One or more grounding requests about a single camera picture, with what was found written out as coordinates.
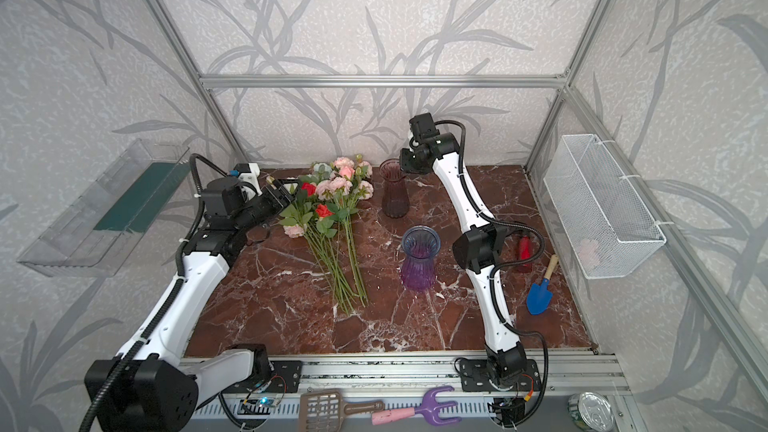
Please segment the purple glass vase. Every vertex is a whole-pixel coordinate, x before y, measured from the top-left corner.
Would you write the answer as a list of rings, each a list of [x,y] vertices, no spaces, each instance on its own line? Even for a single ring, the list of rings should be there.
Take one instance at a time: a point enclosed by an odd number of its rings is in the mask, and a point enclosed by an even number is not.
[[[424,292],[436,282],[436,258],[441,249],[438,233],[427,226],[408,229],[402,237],[405,258],[400,267],[403,285],[412,291]]]

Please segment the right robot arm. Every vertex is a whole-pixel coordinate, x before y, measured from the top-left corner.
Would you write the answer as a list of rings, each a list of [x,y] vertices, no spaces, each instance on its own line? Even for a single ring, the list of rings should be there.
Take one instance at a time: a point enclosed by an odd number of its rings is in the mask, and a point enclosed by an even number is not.
[[[493,216],[472,182],[465,164],[466,127],[455,120],[436,121],[430,113],[409,120],[408,146],[400,152],[400,168],[407,174],[435,174],[446,189],[457,214],[462,234],[452,252],[474,287],[484,324],[487,374],[501,384],[524,372],[527,355],[524,332],[513,323],[505,303],[500,271],[527,265],[545,251],[542,234],[520,222]],[[529,258],[504,263],[502,252],[508,237],[528,232],[538,241]]]

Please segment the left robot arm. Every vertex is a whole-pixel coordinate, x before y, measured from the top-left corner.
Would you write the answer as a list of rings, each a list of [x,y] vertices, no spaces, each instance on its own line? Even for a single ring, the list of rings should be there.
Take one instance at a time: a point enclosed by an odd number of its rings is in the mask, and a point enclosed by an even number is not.
[[[237,346],[197,366],[181,359],[208,299],[245,247],[295,200],[292,180],[262,188],[242,175],[200,186],[193,225],[175,253],[176,273],[147,319],[116,355],[97,360],[84,384],[90,397],[80,430],[180,431],[226,388],[257,374],[258,349]]]

